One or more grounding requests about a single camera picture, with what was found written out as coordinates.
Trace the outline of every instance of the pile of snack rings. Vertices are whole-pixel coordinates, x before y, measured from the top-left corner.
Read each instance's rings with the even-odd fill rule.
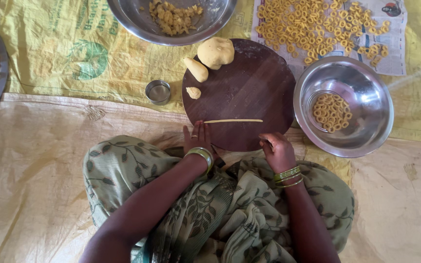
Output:
[[[348,120],[352,118],[347,101],[339,95],[325,93],[318,97],[313,106],[313,116],[329,133],[347,128]]]
[[[337,43],[344,47],[346,53],[350,53],[355,47],[350,38],[363,35],[363,29],[377,36],[389,32],[391,22],[384,21],[377,29],[377,21],[370,17],[371,10],[363,10],[359,2],[353,2],[349,10],[339,10],[345,2],[347,0],[334,0],[331,4],[324,0],[266,0],[264,5],[258,6],[257,12],[257,17],[265,21],[255,29],[262,34],[266,45],[272,46],[275,51],[280,50],[280,45],[286,44],[292,57],[298,57],[299,53],[293,45],[306,50],[308,57],[304,62],[307,65],[317,61],[319,55],[325,56],[333,51]],[[327,17],[324,12],[328,9],[332,11],[328,11]],[[326,37],[326,32],[333,33],[333,36]],[[361,48],[363,53],[368,49]],[[378,55],[388,55],[387,46],[383,48],[381,53],[367,55],[368,59],[375,61],[374,65],[381,60],[381,57],[376,58]]]

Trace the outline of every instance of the woman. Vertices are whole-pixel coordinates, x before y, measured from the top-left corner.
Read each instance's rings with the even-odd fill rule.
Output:
[[[266,159],[212,165],[210,128],[183,127],[184,158],[117,136],[84,159],[92,219],[81,258],[93,262],[339,262],[354,214],[349,187],[295,161],[280,133],[261,134]]]

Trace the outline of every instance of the steel bowl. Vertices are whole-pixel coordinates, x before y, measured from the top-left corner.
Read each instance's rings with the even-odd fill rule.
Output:
[[[316,122],[313,105],[322,93],[337,94],[349,103],[353,116],[347,128],[328,133]],[[370,67],[349,57],[325,57],[307,67],[295,86],[293,106],[308,138],[339,157],[373,152],[389,136],[394,121],[384,82]]]
[[[190,29],[189,34],[175,36],[163,33],[149,14],[149,2],[152,0],[108,0],[108,5],[120,24],[138,38],[159,45],[182,46],[197,43],[217,33],[228,22],[237,4],[237,0],[168,1],[177,8],[201,4],[204,12],[191,19],[197,29]]]

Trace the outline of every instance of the dark wooden board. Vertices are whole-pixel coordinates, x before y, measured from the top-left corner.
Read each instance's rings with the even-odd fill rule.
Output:
[[[212,123],[212,144],[234,152],[260,149],[258,134],[284,134],[294,119],[295,78],[285,60],[270,48],[246,39],[231,39],[232,63],[209,69],[198,82],[189,70],[183,76],[183,105],[191,123],[198,120],[261,119],[263,122]],[[191,99],[186,87],[197,87],[201,97]]]

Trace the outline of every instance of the small dough piece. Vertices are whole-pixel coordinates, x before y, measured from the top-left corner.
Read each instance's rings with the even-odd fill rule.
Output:
[[[207,68],[204,67],[203,64],[195,61],[194,59],[190,57],[185,57],[183,61],[186,64],[186,67],[188,67],[191,74],[196,78],[197,81],[199,82],[207,81],[207,77],[209,76],[209,71],[207,71]]]
[[[235,49],[230,39],[213,37],[199,45],[197,56],[204,65],[217,70],[233,61]]]
[[[204,123],[218,123],[218,122],[262,122],[262,120],[259,120],[259,119],[226,119],[226,120],[205,121]]]
[[[197,87],[187,87],[186,92],[190,95],[191,99],[199,99],[201,97],[201,91]]]

